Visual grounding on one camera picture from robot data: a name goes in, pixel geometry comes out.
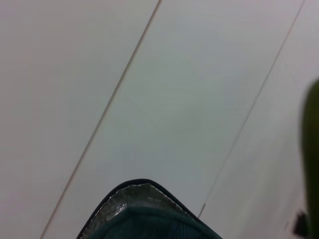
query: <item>white tile floor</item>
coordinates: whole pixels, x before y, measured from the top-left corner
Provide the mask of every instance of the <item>white tile floor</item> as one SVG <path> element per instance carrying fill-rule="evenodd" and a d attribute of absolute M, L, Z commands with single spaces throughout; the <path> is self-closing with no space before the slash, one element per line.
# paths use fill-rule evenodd
<path fill-rule="evenodd" d="M 29 1 L 19 6 L 34 18 L 12 15 L 25 38 L 0 25 L 10 56 L 0 67 L 0 231 L 33 239 L 158 2 Z M 318 10 L 315 0 L 162 0 L 43 238 L 75 238 L 113 187 L 143 177 L 197 215 L 206 202 L 200 218 L 224 238 L 281 238 L 302 193 L 298 120 L 319 75 Z"/>

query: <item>tile grout line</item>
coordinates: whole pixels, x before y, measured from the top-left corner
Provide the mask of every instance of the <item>tile grout line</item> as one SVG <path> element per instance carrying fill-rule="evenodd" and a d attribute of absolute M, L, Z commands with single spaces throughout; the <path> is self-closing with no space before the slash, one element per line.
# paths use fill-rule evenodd
<path fill-rule="evenodd" d="M 133 61 L 133 59 L 134 59 L 134 57 L 135 57 L 135 55 L 136 55 L 138 49 L 140 48 L 140 45 L 142 44 L 142 42 L 143 42 L 143 40 L 144 40 L 144 38 L 145 38 L 145 35 L 146 35 L 146 33 L 147 33 L 147 31 L 148 31 L 150 25 L 151 25 L 151 22 L 152 22 L 153 19 L 154 19 L 154 16 L 155 16 L 155 14 L 156 14 L 156 12 L 157 12 L 159 6 L 160 6 L 161 1 L 162 1 L 162 0 L 158 0 L 158 3 L 156 4 L 156 6 L 155 6 L 155 8 L 154 8 L 154 10 L 153 10 L 153 12 L 152 12 L 152 14 L 151 14 L 151 17 L 150 17 L 148 23 L 146 24 L 146 27 L 145 27 L 145 29 L 144 29 L 144 31 L 143 31 L 143 33 L 142 33 L 142 35 L 141 35 L 141 37 L 140 37 L 140 39 L 139 39 L 139 41 L 138 41 L 138 43 L 137 43 L 135 49 L 134 49 L 134 51 L 133 51 L 133 53 L 132 53 L 132 55 L 131 55 L 131 57 L 130 57 L 130 59 L 129 59 L 129 62 L 127 63 L 127 65 L 126 65 L 126 67 L 125 67 L 125 69 L 124 69 L 124 71 L 123 71 L 123 73 L 122 73 L 122 75 L 121 75 L 121 77 L 120 77 L 119 82 L 117 83 L 117 85 L 116 85 L 116 87 L 115 87 L 115 89 L 114 89 L 114 91 L 113 91 L 113 93 L 112 93 L 112 96 L 111 96 L 110 100 L 108 101 L 108 103 L 107 103 L 107 105 L 106 105 L 106 107 L 105 107 L 105 109 L 104 109 L 104 111 L 103 111 L 103 113 L 102 113 L 102 115 L 101 115 L 101 117 L 100 117 L 100 119 L 99 119 L 99 121 L 98 121 L 98 123 L 97 123 L 97 125 L 96 125 L 96 127 L 95 127 L 95 129 L 94 129 L 94 131 L 93 131 L 93 133 L 92 133 L 92 135 L 91 135 L 89 141 L 88 141 L 88 143 L 87 143 L 87 145 L 86 145 L 85 148 L 84 148 L 84 151 L 83 151 L 83 153 L 82 153 L 82 155 L 81 155 L 79 161 L 78 161 L 77 164 L 75 165 L 75 168 L 73 169 L 72 174 L 71 174 L 71 176 L 70 176 L 68 182 L 66 183 L 66 185 L 65 185 L 65 187 L 64 187 L 64 190 L 63 190 L 63 192 L 62 192 L 62 194 L 61 194 L 61 196 L 60 196 L 60 198 L 59 198 L 59 200 L 58 200 L 58 202 L 57 202 L 57 204 L 56 204 L 56 206 L 55 206 L 55 208 L 54 208 L 54 210 L 53 210 L 53 212 L 52 212 L 52 214 L 51 214 L 51 216 L 50 216 L 50 218 L 49 218 L 49 220 L 48 220 L 48 222 L 47 222 L 47 224 L 45 225 L 45 228 L 44 228 L 44 230 L 43 230 L 43 232 L 42 232 L 42 234 L 41 234 L 41 236 L 40 236 L 40 239 L 43 239 L 43 238 L 44 238 L 44 235 L 45 235 L 45 233 L 47 232 L 47 230 L 48 230 L 48 228 L 49 228 L 49 226 L 50 226 L 50 224 L 51 224 L 51 222 L 52 222 L 52 220 L 53 220 L 53 218 L 54 218 L 54 215 L 56 214 L 57 209 L 58 209 L 58 207 L 60 206 L 60 204 L 61 204 L 61 202 L 62 202 L 62 200 L 63 200 L 63 197 L 64 197 L 64 195 L 65 195 L 67 189 L 69 188 L 69 186 L 70 186 L 70 184 L 71 184 L 71 182 L 72 182 L 72 179 L 74 178 L 74 175 L 75 175 L 76 171 L 78 170 L 78 168 L 79 168 L 81 162 L 83 161 L 83 158 L 84 158 L 84 156 L 85 156 L 85 154 L 86 154 L 88 148 L 90 147 L 90 145 L 91 145 L 91 143 L 92 143 L 92 141 L 93 141 L 93 138 L 95 137 L 95 135 L 96 135 L 98 129 L 100 128 L 100 126 L 101 126 L 101 124 L 102 124 L 102 121 L 104 120 L 104 118 L 105 118 L 105 116 L 106 116 L 106 113 L 107 113 L 108 109 L 110 108 L 110 105 L 111 105 L 112 101 L 114 100 L 114 97 L 115 97 L 115 95 L 116 95 L 116 92 L 118 91 L 118 89 L 119 89 L 121 83 L 123 82 L 123 79 L 124 79 L 124 77 L 125 77 L 125 75 L 126 75 L 126 72 L 128 71 L 128 69 L 129 69 L 129 67 L 130 67 L 130 65 L 131 65 L 131 63 L 132 63 L 132 61 Z"/>
<path fill-rule="evenodd" d="M 234 140 L 233 143 L 232 143 L 232 146 L 230 147 L 229 152 L 227 153 L 226 158 L 222 161 L 222 165 L 221 165 L 220 169 L 218 170 L 217 177 L 216 177 L 216 179 L 214 180 L 213 185 L 211 186 L 211 188 L 210 188 L 210 190 L 209 190 L 209 192 L 208 192 L 208 194 L 207 194 L 207 196 L 206 196 L 206 200 L 205 200 L 205 202 L 204 202 L 203 208 L 202 208 L 202 210 L 200 211 L 198 217 L 200 217 L 201 214 L 202 214 L 202 212 L 204 211 L 203 209 L 204 209 L 204 207 L 206 206 L 206 204 L 207 204 L 207 202 L 208 202 L 208 198 L 209 198 L 209 196 L 211 195 L 211 193 L 212 193 L 212 191 L 213 191 L 213 188 L 214 188 L 215 185 L 216 185 L 217 179 L 218 179 L 218 177 L 219 177 L 219 175 L 220 175 L 220 173 L 221 173 L 221 171 L 222 171 L 222 169 L 223 169 L 223 167 L 224 167 L 224 165 L 225 165 L 225 162 L 226 162 L 227 159 L 229 158 L 231 151 L 233 150 L 235 144 L 237 143 L 240 133 L 243 131 L 243 128 L 244 128 L 244 126 L 245 126 L 245 124 L 246 124 L 246 122 L 247 122 L 247 120 L 248 120 L 248 118 L 249 118 L 249 116 L 250 116 L 250 114 L 251 114 L 251 112 L 252 112 L 252 110 L 253 110 L 253 108 L 254 108 L 256 102 L 257 102 L 257 99 L 259 98 L 259 95 L 261 94 L 262 89 L 263 89 L 264 85 L 266 84 L 266 82 L 267 82 L 267 80 L 268 80 L 268 78 L 269 78 L 269 76 L 270 76 L 270 73 L 272 72 L 272 70 L 273 70 L 273 68 L 274 68 L 274 66 L 275 66 L 275 64 L 276 64 L 276 62 L 277 62 L 277 60 L 278 60 L 278 58 L 279 58 L 279 55 L 280 55 L 282 49 L 284 48 L 284 45 L 285 45 L 285 43 L 286 43 L 286 41 L 287 41 L 287 39 L 288 39 L 288 37 L 289 37 L 289 35 L 290 35 L 290 33 L 291 33 L 291 31 L 292 31 L 292 29 L 293 29 L 293 27 L 294 27 L 296 21 L 297 21 L 297 18 L 298 18 L 299 13 L 301 12 L 301 10 L 302 10 L 302 8 L 303 8 L 303 6 L 304 6 L 305 1 L 306 1 L 306 0 L 303 0 L 303 2 L 301 3 L 301 5 L 300 5 L 300 7 L 299 7 L 299 9 L 298 9 L 298 12 L 297 12 L 297 14 L 296 14 L 296 16 L 295 16 L 295 18 L 294 18 L 294 20 L 293 20 L 293 22 L 292 22 L 292 24 L 291 24 L 289 30 L 288 30 L 288 33 L 287 33 L 287 35 L 286 35 L 286 37 L 285 37 L 283 43 L 281 44 L 281 46 L 280 46 L 280 48 L 279 48 L 279 51 L 278 51 L 278 53 L 277 53 L 277 55 L 276 55 L 276 57 L 275 57 L 275 60 L 274 60 L 273 64 L 271 65 L 271 67 L 270 67 L 270 69 L 269 69 L 269 71 L 268 71 L 268 73 L 267 73 L 267 75 L 266 75 L 266 78 L 265 78 L 265 80 L 263 81 L 263 83 L 262 83 L 262 85 L 261 85 L 261 87 L 260 87 L 260 89 L 259 89 L 257 95 L 255 96 L 254 101 L 253 101 L 253 103 L 252 103 L 252 105 L 251 105 L 251 107 L 250 107 L 250 109 L 249 109 L 249 111 L 248 111 L 248 113 L 247 113 L 247 115 L 246 115 L 246 117 L 245 117 L 245 119 L 244 119 L 243 124 L 241 125 L 241 127 L 240 127 L 240 129 L 239 129 L 238 134 L 237 134 L 236 137 L 235 137 L 235 140 Z"/>

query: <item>floor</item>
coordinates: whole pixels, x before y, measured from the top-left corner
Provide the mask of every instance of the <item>floor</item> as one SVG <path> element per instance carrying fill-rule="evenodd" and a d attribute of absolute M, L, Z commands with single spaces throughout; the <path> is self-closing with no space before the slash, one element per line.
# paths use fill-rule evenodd
<path fill-rule="evenodd" d="M 223 238 L 289 238 L 319 2 L 29 1 L 0 3 L 5 237 L 75 238 L 149 178 Z"/>

